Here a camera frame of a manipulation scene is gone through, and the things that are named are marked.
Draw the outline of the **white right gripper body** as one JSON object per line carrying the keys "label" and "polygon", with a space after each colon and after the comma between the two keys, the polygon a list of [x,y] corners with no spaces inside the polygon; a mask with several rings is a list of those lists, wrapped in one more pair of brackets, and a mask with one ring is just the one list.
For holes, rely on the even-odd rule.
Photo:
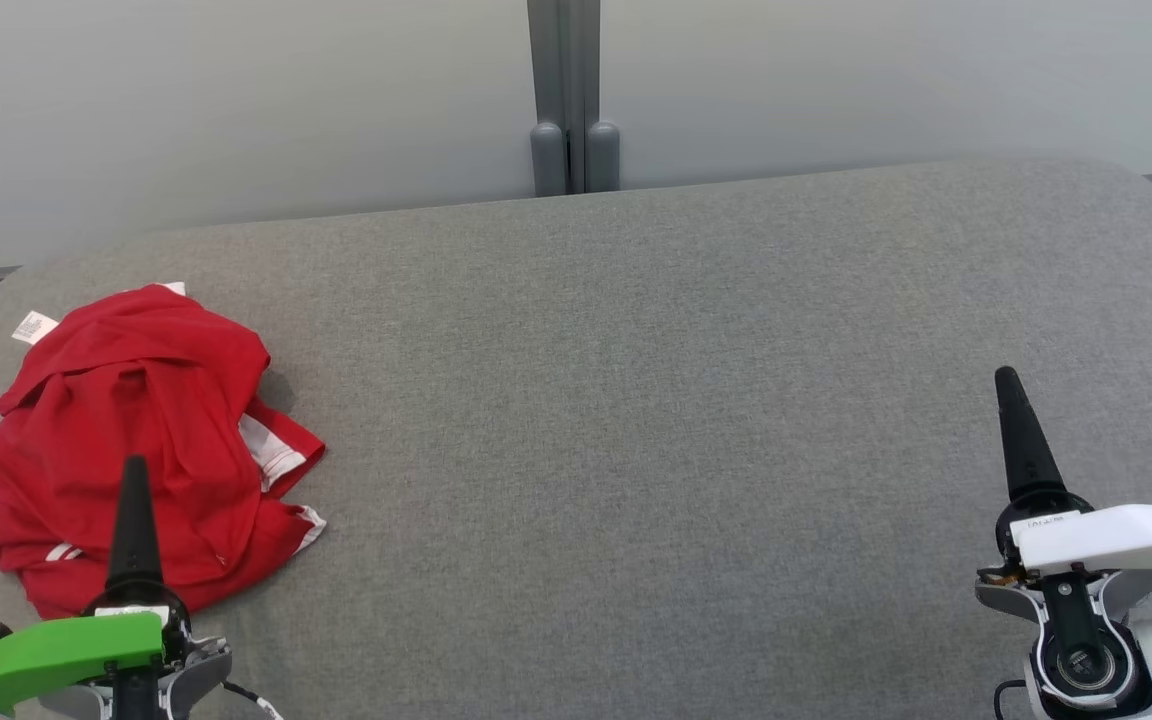
{"label": "white right gripper body", "polygon": [[1030,574],[1152,571],[1152,503],[1058,511],[1005,523],[1005,548]]}

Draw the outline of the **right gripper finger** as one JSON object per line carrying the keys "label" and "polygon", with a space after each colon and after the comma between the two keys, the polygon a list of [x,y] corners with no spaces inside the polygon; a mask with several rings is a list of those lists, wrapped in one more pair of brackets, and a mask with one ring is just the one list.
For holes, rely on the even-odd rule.
{"label": "right gripper finger", "polygon": [[1068,491],[1020,374],[996,369],[996,407],[1005,450],[1007,497],[1011,502],[1036,492]]}

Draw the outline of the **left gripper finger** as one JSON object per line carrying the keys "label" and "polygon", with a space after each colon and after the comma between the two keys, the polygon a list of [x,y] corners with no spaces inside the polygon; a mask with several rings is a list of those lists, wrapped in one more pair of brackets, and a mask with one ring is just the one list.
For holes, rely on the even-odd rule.
{"label": "left gripper finger", "polygon": [[141,592],[164,585],[154,495],[145,456],[129,456],[120,483],[106,592]]}

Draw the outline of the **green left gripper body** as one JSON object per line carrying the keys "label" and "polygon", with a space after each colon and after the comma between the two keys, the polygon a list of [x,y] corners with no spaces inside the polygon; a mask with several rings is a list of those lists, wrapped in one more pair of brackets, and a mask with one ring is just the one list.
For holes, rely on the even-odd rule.
{"label": "green left gripper body", "polygon": [[41,621],[0,639],[0,715],[83,682],[157,679],[183,659],[189,612],[168,588],[115,588],[79,616]]}

